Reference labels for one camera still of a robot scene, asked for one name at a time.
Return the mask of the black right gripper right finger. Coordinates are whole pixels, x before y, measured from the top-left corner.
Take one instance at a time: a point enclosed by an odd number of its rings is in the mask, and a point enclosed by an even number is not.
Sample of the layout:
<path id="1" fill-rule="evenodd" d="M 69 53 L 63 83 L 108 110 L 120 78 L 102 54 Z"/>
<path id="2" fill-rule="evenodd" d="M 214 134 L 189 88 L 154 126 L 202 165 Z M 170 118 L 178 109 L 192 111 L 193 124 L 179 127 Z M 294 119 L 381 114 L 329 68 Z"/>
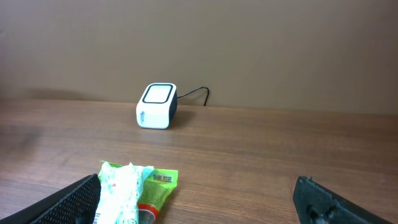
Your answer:
<path id="1" fill-rule="evenodd" d="M 392 224 L 314 182 L 310 177 L 298 177 L 293 201 L 301 224 Z"/>

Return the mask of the green snack bag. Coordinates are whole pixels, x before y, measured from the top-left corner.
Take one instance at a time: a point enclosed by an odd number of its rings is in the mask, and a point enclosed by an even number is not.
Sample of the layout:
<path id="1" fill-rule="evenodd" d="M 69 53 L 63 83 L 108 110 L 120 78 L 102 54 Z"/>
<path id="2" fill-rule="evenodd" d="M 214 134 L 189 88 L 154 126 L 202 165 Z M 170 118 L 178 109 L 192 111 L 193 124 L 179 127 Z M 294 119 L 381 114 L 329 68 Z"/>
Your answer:
<path id="1" fill-rule="evenodd" d="M 177 184 L 177 170 L 154 167 L 154 171 L 144 182 L 144 190 L 137 203 L 139 209 L 138 224 L 153 224 L 156 221 L 167 197 L 177 187 Z"/>

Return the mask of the teal white tissue pack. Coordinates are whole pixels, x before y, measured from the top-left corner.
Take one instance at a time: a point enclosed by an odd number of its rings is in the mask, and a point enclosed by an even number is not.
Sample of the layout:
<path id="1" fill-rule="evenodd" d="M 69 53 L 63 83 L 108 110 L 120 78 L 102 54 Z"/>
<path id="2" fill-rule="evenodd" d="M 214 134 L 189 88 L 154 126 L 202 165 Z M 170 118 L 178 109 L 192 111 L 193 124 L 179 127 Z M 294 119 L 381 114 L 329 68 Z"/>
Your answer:
<path id="1" fill-rule="evenodd" d="M 103 162 L 99 172 L 100 199 L 94 224 L 138 224 L 137 206 L 152 166 L 115 166 Z"/>

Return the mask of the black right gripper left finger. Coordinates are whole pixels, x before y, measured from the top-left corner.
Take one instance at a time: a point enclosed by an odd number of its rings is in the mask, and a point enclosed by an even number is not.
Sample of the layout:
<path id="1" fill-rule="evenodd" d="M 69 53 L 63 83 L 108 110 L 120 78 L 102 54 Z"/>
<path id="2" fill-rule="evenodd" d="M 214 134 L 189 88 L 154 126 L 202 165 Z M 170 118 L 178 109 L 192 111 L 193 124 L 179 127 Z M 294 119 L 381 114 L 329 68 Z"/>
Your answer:
<path id="1" fill-rule="evenodd" d="M 41 201 L 1 219 L 1 224 L 92 224 L 100 201 L 97 174 L 88 175 Z"/>

